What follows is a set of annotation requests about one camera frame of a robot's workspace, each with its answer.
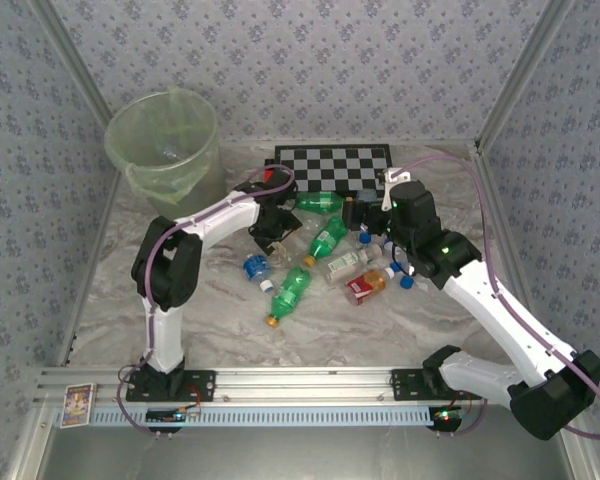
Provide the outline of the aluminium mounting rail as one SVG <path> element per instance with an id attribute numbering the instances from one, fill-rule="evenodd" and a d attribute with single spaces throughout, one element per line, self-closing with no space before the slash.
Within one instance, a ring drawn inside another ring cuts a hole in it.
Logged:
<path id="1" fill-rule="evenodd" d="M 205 405 L 228 406 L 323 406 L 323 405 L 385 405 L 404 402 L 412 405 L 442 405 L 454 400 L 475 404 L 486 388 L 460 386 L 456 398 L 447 401 L 396 401 L 389 384 L 390 373 L 397 367 L 263 367 L 221 368 L 201 370 L 216 372 L 216 387 L 212 402 Z M 95 383 L 95 399 L 114 404 L 116 393 L 125 393 L 129 380 L 121 383 L 125 369 L 114 368 L 45 368 L 36 384 L 33 402 L 60 406 L 69 385 Z M 132 405 L 178 404 L 180 402 L 130 402 Z"/>

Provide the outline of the aluminium frame post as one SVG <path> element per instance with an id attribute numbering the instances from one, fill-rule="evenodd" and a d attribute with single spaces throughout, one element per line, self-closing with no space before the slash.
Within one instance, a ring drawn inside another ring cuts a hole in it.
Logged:
<path id="1" fill-rule="evenodd" d="M 27 3 L 96 121 L 105 129 L 113 114 L 51 0 L 27 0 Z"/>
<path id="2" fill-rule="evenodd" d="M 575 0 L 547 0 L 476 138 L 479 154 L 486 155 L 494 144 L 574 3 Z"/>

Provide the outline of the black grey checkerboard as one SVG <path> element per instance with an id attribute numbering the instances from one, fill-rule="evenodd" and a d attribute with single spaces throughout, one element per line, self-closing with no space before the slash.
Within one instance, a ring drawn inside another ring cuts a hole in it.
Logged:
<path id="1" fill-rule="evenodd" d="M 299 192 L 384 194 L 383 173 L 393 166 L 388 144 L 278 145 L 273 163 L 294 171 Z"/>

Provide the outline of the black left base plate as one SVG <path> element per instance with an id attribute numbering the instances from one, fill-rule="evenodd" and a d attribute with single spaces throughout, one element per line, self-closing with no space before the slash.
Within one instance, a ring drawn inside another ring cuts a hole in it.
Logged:
<path id="1" fill-rule="evenodd" d="M 213 370 L 175 369 L 168 374 L 143 369 L 131 375 L 127 402 L 212 402 L 216 387 Z"/>

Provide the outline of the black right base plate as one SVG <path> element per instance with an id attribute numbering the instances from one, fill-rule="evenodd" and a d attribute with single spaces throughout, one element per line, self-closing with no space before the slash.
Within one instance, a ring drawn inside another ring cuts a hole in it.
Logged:
<path id="1" fill-rule="evenodd" d="M 452 390 L 435 369 L 394 369 L 389 384 L 396 401 L 447 401 L 456 398 Z"/>

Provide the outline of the left circuit board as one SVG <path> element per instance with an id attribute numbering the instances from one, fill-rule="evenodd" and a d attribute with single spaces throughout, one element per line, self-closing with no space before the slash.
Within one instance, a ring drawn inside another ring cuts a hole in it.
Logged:
<path id="1" fill-rule="evenodd" d="M 145 414 L 145 421 L 147 423 L 184 423 L 200 414 L 201 409 L 195 405 L 169 409 L 150 408 Z"/>

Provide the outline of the white green label bottle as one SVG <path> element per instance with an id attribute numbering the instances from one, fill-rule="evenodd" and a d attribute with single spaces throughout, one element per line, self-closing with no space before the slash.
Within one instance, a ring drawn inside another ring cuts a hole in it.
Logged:
<path id="1" fill-rule="evenodd" d="M 356 274 L 362 273 L 374 261 L 382 257 L 382 249 L 377 244 L 350 251 L 331 260 L 325 269 L 325 280 L 329 286 L 346 283 L 353 279 Z"/>

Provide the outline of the clear bottle white cap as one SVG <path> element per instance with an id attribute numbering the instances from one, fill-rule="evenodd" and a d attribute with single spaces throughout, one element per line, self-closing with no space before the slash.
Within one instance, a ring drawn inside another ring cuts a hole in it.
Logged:
<path id="1" fill-rule="evenodd" d="M 311 240 L 329 219 L 328 216 L 311 212 L 299 212 L 296 217 L 301 222 L 301 226 L 292 234 L 292 237 L 303 241 Z"/>

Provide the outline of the right circuit board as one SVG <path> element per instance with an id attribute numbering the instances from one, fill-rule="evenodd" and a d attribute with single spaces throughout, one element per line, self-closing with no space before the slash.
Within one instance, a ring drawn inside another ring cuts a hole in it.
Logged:
<path id="1" fill-rule="evenodd" d="M 458 406 L 431 407 L 429 414 L 435 424 L 460 423 L 467 416 L 467 413 Z"/>

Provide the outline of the green plastic bottle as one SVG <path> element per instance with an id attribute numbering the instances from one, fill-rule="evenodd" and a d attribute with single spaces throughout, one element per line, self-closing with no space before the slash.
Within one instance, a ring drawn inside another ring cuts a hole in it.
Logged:
<path id="1" fill-rule="evenodd" d="M 343 203 L 344 199 L 335 192 L 299 192 L 296 195 L 295 207 L 303 211 L 329 214 L 339 212 Z"/>
<path id="2" fill-rule="evenodd" d="M 311 268 L 318 260 L 331 255 L 349 229 L 340 216 L 333 216 L 312 239 L 303 263 Z"/>
<path id="3" fill-rule="evenodd" d="M 270 312 L 266 319 L 269 326 L 277 327 L 284 317 L 296 310 L 311 280 L 311 273 L 301 267 L 294 267 L 288 272 L 279 291 L 271 300 Z"/>

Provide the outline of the blue label bottle white cap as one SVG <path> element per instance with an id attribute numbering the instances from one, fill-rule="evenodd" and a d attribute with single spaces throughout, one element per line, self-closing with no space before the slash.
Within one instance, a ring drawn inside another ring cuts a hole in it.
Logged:
<path id="1" fill-rule="evenodd" d="M 247 279 L 257 285 L 263 293 L 270 293 L 274 289 L 270 279 L 272 270 L 265 256 L 248 255 L 243 263 L 243 271 Z"/>

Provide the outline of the small card sticker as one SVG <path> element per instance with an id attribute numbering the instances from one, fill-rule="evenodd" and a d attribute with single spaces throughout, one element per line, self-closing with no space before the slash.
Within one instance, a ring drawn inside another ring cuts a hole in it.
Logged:
<path id="1" fill-rule="evenodd" d="M 96 396 L 95 383 L 69 385 L 65 390 L 60 428 L 87 426 L 91 421 Z"/>

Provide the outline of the circuit board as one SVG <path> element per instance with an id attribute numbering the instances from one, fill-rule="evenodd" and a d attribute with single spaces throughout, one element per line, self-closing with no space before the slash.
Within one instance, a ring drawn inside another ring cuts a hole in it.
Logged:
<path id="1" fill-rule="evenodd" d="M 145 421 L 147 423 L 184 423 L 200 414 L 201 409 L 195 405 L 169 409 L 150 408 L 145 414 Z"/>
<path id="2" fill-rule="evenodd" d="M 435 424 L 460 423 L 467 416 L 467 413 L 458 406 L 431 407 L 429 414 Z"/>

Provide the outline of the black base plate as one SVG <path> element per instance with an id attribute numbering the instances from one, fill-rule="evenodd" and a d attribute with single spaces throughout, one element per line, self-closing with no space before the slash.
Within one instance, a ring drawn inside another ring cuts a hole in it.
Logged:
<path id="1" fill-rule="evenodd" d="M 456 398 L 452 390 L 435 369 L 394 369 L 389 384 L 396 401 L 447 401 Z"/>
<path id="2" fill-rule="evenodd" d="M 216 387 L 213 370 L 175 369 L 168 374 L 143 369 L 131 375 L 127 402 L 212 402 Z"/>

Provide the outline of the aluminium side rail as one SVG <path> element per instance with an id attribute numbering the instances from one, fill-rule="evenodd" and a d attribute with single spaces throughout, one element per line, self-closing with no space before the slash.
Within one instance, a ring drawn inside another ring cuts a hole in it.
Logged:
<path id="1" fill-rule="evenodd" d="M 534 313 L 535 308 L 529 283 L 524 273 L 491 165 L 476 143 L 470 143 L 469 152 L 474 171 L 478 176 L 485 196 L 489 232 L 497 250 L 494 260 L 496 274 L 517 300 L 527 310 Z"/>
<path id="2" fill-rule="evenodd" d="M 56 362 L 57 366 L 65 367 L 69 361 L 71 352 L 73 350 L 73 343 L 75 340 L 76 329 L 79 326 L 79 322 L 89 297 L 91 283 L 95 275 L 97 265 L 100 258 L 100 253 L 106 238 L 106 230 L 110 220 L 113 205 L 116 200 L 117 192 L 121 183 L 121 174 L 115 173 L 111 183 L 109 193 L 104 204 L 104 209 L 99 220 L 98 230 L 95 236 L 95 240 L 90 250 L 90 256 L 86 264 L 85 275 L 83 276 L 82 282 L 77 292 L 75 304 L 71 315 L 68 320 L 67 328 L 65 330 L 64 339 L 60 348 L 60 353 Z"/>

